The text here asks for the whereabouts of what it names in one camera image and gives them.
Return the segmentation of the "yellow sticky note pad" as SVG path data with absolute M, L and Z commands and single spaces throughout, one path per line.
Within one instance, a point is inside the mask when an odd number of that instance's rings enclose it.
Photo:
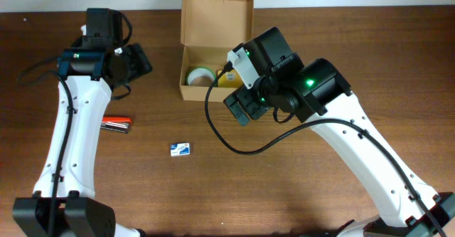
M 220 75 L 218 80 L 219 88 L 239 88 L 243 85 L 243 81 L 236 70 L 231 70 L 221 74 L 221 70 L 217 71 Z

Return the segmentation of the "green tape roll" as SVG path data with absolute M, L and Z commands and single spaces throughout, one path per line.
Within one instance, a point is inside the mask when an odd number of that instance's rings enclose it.
M 215 80 L 214 72 L 209 68 L 191 68 L 186 73 L 186 85 L 208 87 Z

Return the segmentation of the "cardboard box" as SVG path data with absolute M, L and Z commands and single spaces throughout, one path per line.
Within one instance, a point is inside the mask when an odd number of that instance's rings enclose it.
M 210 85 L 189 83 L 192 71 L 223 69 L 227 54 L 252 38 L 254 0 L 182 0 L 181 43 L 183 59 L 179 88 L 186 101 L 204 101 Z

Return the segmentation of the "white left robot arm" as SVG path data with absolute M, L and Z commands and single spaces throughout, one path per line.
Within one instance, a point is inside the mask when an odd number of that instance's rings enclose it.
M 82 35 L 54 60 L 59 104 L 43 171 L 30 197 L 17 198 L 13 219 L 27 236 L 144 236 L 116 221 L 114 210 L 95 200 L 94 168 L 102 118 L 118 87 L 151 72 L 141 46 L 123 28 L 120 11 L 86 11 Z

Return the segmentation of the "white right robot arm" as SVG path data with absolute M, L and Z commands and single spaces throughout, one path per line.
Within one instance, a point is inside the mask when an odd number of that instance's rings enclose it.
M 242 86 L 225 98 L 241 125 L 278 108 L 323 138 L 373 200 L 378 214 L 349 221 L 339 236 L 434 236 L 454 218 L 454 194 L 437 192 L 399 157 L 370 121 L 350 84 L 324 58 L 309 65 L 278 28 L 227 54 Z

